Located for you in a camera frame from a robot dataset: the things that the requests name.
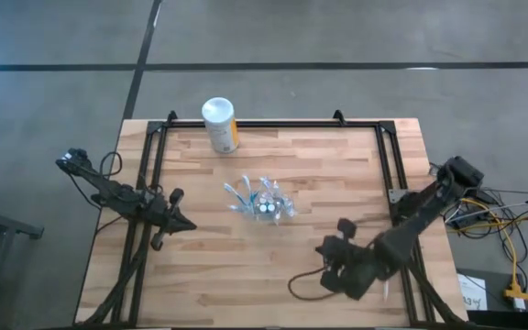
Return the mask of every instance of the white container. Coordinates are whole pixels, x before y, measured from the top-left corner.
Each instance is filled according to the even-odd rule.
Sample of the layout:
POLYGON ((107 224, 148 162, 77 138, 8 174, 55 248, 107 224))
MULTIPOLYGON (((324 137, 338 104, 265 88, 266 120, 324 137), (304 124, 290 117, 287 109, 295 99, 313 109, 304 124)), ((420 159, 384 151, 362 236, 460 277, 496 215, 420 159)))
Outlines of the white container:
POLYGON ((203 104, 201 111, 211 145, 217 152, 232 152, 237 148, 234 105, 223 97, 214 97, 203 104))

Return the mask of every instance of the gray floor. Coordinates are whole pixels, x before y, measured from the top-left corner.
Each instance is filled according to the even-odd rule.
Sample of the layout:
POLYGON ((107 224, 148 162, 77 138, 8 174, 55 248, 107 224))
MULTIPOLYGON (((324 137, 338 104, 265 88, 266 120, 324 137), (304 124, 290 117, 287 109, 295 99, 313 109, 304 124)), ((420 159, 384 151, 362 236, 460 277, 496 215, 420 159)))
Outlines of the gray floor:
MULTIPOLYGON (((150 5, 0 1, 0 64, 134 63, 150 5)), ((528 61, 518 0, 165 0, 157 23, 148 62, 528 61)), ((0 213, 46 227, 14 245, 0 329, 71 322, 96 212, 53 161, 115 147, 132 76, 0 72, 0 213)), ((528 70, 146 72, 134 118, 197 118, 215 95, 238 117, 418 117, 431 161, 463 155, 488 186, 528 190, 528 70)), ((450 240, 458 267, 510 272, 497 237, 450 240)))

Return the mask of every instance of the butcher block tabletop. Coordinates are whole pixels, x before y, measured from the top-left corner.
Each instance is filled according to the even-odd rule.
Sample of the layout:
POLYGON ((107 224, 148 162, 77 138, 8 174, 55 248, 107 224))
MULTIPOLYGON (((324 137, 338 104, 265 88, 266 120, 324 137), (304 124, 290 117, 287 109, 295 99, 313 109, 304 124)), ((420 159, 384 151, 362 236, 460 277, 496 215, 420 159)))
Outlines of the butcher block tabletop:
MULTIPOLYGON (((420 190, 432 178, 419 122, 392 120, 410 189, 420 190)), ((135 185, 147 122, 124 121, 117 145, 124 168, 113 180, 135 185)), ((385 138, 396 182, 388 135, 385 138)), ((168 130, 160 184, 167 196, 174 188, 184 190, 181 211, 198 228, 165 236, 161 251, 149 250, 137 325, 408 325, 399 274, 390 279, 386 299, 378 280, 360 301, 338 294, 303 302, 287 290, 291 277, 323 266, 314 248, 324 236, 336 233, 340 217, 360 220, 355 240, 362 246, 391 226, 374 129, 239 128, 239 141, 235 152, 223 155, 211 149, 203 128, 168 130), (242 175, 250 178, 252 188, 259 187, 263 176, 277 181, 294 200, 298 214, 276 226, 231 211, 228 206, 237 199, 224 190, 224 183, 244 192, 242 175)), ((148 177, 156 147, 154 143, 150 152, 148 177)), ((93 163, 99 161, 95 156, 93 163)), ((99 226, 116 216, 104 209, 99 226)), ((94 239, 75 321, 90 316, 116 283, 126 232, 127 221, 118 221, 94 239)), ((467 319, 443 222, 433 222, 420 240, 429 281, 452 310, 467 319)), ((307 297, 326 294, 319 279, 320 274, 299 279, 293 289, 307 297)), ((420 294, 413 284, 422 319, 420 294)))

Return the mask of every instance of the black line on floor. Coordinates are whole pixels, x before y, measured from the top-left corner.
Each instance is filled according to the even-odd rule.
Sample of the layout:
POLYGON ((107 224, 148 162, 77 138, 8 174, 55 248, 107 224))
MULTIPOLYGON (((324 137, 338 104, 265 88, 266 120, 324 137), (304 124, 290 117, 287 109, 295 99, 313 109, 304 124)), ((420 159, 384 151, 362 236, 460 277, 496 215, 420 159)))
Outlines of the black line on floor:
POLYGON ((148 72, 249 72, 336 70, 469 70, 528 69, 528 61, 499 62, 284 62, 284 63, 155 63, 148 72))
POLYGON ((136 64, 0 64, 0 72, 123 72, 136 64))
POLYGON ((144 40, 142 41, 142 47, 139 51, 137 58, 136 70, 134 71, 134 78, 132 84, 129 87, 129 93, 127 94, 126 108, 122 115, 122 120, 131 119, 134 115, 134 108, 136 107, 136 100, 138 99, 139 86, 142 83, 142 76, 144 74, 144 66, 148 59, 150 51, 150 44, 152 43, 152 36, 156 29, 156 23, 158 21, 158 12, 160 11, 160 4, 162 0, 154 0, 152 8, 150 9, 150 16, 148 18, 148 24, 146 25, 146 33, 144 34, 144 40))

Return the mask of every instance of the label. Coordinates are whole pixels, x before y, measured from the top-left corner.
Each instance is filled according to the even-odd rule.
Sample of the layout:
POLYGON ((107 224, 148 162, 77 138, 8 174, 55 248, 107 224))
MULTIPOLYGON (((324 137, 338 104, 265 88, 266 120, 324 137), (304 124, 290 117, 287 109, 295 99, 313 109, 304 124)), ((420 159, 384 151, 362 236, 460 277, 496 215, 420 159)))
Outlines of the label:
POLYGON ((229 126, 214 126, 205 122, 205 127, 207 127, 215 151, 232 152, 237 148, 238 138, 235 119, 232 119, 229 126))
POLYGON ((464 296, 464 305, 468 311, 487 311, 486 282, 461 274, 457 274, 459 288, 464 296))

